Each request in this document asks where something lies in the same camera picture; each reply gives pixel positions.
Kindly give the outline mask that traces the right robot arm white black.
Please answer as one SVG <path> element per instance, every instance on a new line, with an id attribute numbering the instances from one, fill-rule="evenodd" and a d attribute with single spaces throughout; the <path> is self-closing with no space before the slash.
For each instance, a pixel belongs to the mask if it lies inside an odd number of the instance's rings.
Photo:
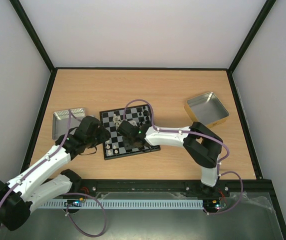
<path id="1" fill-rule="evenodd" d="M 224 143 L 202 123 L 194 122 L 191 126 L 181 128 L 161 128 L 150 123 L 138 127 L 124 120 L 116 131 L 135 148 L 161 145 L 184 148 L 201 167 L 201 191 L 207 196 L 218 191 L 218 164 Z"/>

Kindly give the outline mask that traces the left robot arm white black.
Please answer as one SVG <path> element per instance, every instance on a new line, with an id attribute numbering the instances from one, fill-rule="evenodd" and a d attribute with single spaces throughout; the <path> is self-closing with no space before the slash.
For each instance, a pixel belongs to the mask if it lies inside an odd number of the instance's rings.
<path id="1" fill-rule="evenodd" d="M 77 191 L 81 178 L 71 170 L 46 180 L 85 149 L 94 148 L 109 138 L 110 132 L 97 118 L 86 116 L 78 127 L 68 128 L 50 150 L 23 173 L 7 182 L 0 181 L 0 228 L 4 226 L 14 231 L 47 201 L 71 189 Z"/>

